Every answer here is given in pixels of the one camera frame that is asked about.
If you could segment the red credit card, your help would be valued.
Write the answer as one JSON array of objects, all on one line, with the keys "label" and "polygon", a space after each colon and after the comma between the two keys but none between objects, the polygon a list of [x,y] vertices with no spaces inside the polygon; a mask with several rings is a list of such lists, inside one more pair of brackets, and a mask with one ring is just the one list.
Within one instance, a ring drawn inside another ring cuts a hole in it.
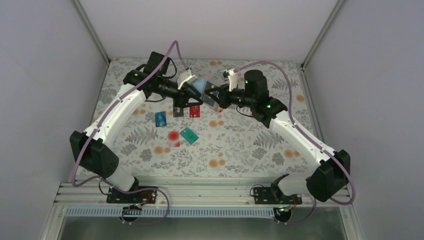
[{"label": "red credit card", "polygon": [[189,117],[190,118],[199,118],[200,117],[200,106],[199,105],[195,105],[195,106],[190,106],[189,107]]}]

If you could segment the black credit card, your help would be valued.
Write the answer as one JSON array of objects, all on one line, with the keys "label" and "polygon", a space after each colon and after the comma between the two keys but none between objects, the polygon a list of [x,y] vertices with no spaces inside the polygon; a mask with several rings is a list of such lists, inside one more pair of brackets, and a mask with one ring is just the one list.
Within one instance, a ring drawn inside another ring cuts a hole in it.
[{"label": "black credit card", "polygon": [[181,107],[173,106],[173,117],[180,118],[184,117],[184,109]]},{"label": "black credit card", "polygon": [[217,103],[219,91],[216,87],[210,87],[204,91],[203,102],[207,105],[214,106]]}]

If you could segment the blue credit card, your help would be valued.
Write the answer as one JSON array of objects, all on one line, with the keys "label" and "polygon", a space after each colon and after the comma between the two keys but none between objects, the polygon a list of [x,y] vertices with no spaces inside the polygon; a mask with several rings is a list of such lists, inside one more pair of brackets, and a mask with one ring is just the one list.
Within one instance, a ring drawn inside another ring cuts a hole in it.
[{"label": "blue credit card", "polygon": [[154,121],[155,121],[155,126],[157,128],[166,127],[167,126],[166,112],[165,111],[155,112]]}]

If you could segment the teal credit card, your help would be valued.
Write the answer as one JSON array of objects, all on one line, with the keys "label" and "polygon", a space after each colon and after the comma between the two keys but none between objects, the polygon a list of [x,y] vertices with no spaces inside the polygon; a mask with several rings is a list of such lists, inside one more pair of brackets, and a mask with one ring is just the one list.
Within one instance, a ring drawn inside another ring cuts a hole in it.
[{"label": "teal credit card", "polygon": [[190,145],[194,144],[198,139],[198,135],[192,131],[189,127],[184,128],[179,133]]}]

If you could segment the white card red circle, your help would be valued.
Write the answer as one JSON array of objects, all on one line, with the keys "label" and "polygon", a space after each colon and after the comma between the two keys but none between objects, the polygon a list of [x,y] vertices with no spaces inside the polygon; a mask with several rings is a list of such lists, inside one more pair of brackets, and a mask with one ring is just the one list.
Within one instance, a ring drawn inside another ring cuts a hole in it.
[{"label": "white card red circle", "polygon": [[168,145],[170,148],[177,148],[180,146],[180,133],[178,131],[170,131],[167,137]]}]

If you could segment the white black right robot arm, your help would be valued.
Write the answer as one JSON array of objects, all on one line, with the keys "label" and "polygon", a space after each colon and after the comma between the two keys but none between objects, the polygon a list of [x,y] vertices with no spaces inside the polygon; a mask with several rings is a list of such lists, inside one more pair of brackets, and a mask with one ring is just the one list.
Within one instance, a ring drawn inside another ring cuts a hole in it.
[{"label": "white black right robot arm", "polygon": [[260,70],[244,73],[245,88],[237,87],[238,76],[234,69],[222,73],[228,82],[216,89],[215,101],[221,108],[230,105],[248,107],[253,118],[281,136],[306,161],[305,176],[285,173],[271,184],[271,198],[278,204],[290,195],[310,193],[316,200],[326,202],[349,183],[351,157],[345,150],[336,151],[309,132],[290,114],[289,108],[271,97],[267,78]]}]

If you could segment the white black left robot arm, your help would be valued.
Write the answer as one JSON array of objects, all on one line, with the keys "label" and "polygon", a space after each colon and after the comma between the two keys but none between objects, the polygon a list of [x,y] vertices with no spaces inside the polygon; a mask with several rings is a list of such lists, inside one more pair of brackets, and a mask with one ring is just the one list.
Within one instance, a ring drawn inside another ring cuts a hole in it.
[{"label": "white black left robot arm", "polygon": [[117,95],[100,117],[84,131],[71,134],[74,176],[82,167],[117,188],[124,201],[131,203],[139,197],[137,179],[119,165],[119,157],[112,150],[121,128],[152,94],[172,99],[177,108],[200,106],[205,91],[201,84],[210,82],[189,67],[173,81],[172,76],[166,75],[172,61],[167,55],[153,51],[147,63],[126,74]]}]

